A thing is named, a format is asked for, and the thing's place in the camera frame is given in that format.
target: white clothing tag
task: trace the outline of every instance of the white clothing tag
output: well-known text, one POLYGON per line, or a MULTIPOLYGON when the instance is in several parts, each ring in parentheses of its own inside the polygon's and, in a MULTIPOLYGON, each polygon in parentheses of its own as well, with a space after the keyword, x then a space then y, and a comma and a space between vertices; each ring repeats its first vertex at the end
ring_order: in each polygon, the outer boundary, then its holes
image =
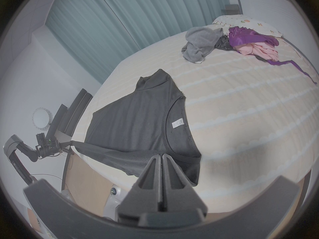
POLYGON ((181 119, 179 119, 179 120, 177 120, 177 121, 174 121, 174 122, 172 123, 172 125, 173 125, 173 128, 176 128, 176 127, 178 127, 178 126, 180 126, 180 125, 184 125, 184 120, 183 120, 183 118, 181 118, 181 119))

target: striped bed sheet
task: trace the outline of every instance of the striped bed sheet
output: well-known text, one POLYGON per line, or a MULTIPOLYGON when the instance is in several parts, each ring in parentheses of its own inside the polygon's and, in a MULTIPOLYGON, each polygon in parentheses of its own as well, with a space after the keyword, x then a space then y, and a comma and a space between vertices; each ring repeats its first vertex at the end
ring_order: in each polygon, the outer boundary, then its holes
MULTIPOLYGON (((319 82, 309 62, 278 40, 279 60, 294 60, 319 82)), ((182 57, 185 43, 183 32, 123 60, 93 97, 72 139, 84 141, 95 111, 132 93, 140 76, 162 68, 186 96, 187 120, 202 154, 194 190, 210 213, 239 208, 279 175, 301 180, 319 154, 318 87, 291 64, 273 66, 236 51, 215 49, 193 64, 182 57)), ((78 155, 123 189, 137 180, 78 155)))

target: curtain fold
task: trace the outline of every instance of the curtain fold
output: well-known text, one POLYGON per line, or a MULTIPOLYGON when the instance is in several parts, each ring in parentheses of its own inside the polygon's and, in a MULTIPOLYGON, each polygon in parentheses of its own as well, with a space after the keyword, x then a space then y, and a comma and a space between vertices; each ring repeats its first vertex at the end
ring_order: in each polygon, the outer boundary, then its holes
POLYGON ((103 83, 125 58, 155 42, 205 26, 228 0, 55 0, 46 25, 103 83))

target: pillow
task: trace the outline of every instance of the pillow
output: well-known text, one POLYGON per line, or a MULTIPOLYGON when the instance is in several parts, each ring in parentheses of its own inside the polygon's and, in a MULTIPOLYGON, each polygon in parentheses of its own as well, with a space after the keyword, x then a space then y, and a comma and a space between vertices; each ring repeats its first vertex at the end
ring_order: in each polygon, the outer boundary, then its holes
POLYGON ((213 21, 213 24, 219 24, 226 27, 245 27, 255 30, 260 34, 282 37, 282 34, 268 23, 252 19, 245 15, 222 15, 216 18, 213 21))

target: purple satin fabric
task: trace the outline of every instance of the purple satin fabric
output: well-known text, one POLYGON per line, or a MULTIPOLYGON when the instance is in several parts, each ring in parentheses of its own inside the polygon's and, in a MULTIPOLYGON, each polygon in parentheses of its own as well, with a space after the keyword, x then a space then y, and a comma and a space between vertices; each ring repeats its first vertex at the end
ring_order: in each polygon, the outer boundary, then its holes
POLYGON ((279 45, 279 42, 276 38, 269 35, 259 34, 252 29, 238 26, 229 28, 229 44, 231 46, 234 47, 254 42, 267 42, 272 46, 279 45))
POLYGON ((312 80, 312 82, 313 82, 314 84, 317 84, 317 82, 315 82, 315 81, 310 77, 310 75, 307 74, 304 70, 302 70, 302 69, 300 68, 300 66, 298 66, 298 64, 297 64, 295 61, 293 61, 293 60, 287 60, 287 61, 282 61, 282 62, 280 62, 280 61, 267 60, 267 62, 268 62, 270 65, 274 65, 274 66, 281 66, 281 65, 288 64, 288 63, 292 63, 299 71, 301 71, 303 74, 307 75, 307 76, 312 80))
MULTIPOLYGON (((272 46, 278 46, 279 42, 276 38, 271 37, 269 35, 263 35, 259 34, 258 32, 252 30, 252 29, 247 29, 245 27, 231 27, 229 28, 229 44, 232 47, 238 46, 238 45, 243 45, 247 43, 255 43, 255 42, 267 42, 268 44, 272 46)), ((287 60, 287 61, 271 61, 267 60, 267 62, 271 65, 276 65, 276 66, 281 66, 285 65, 288 63, 292 63, 299 71, 301 71, 303 74, 307 75, 314 84, 317 84, 309 74, 307 74, 304 70, 298 66, 298 64, 293 61, 293 60, 287 60)))

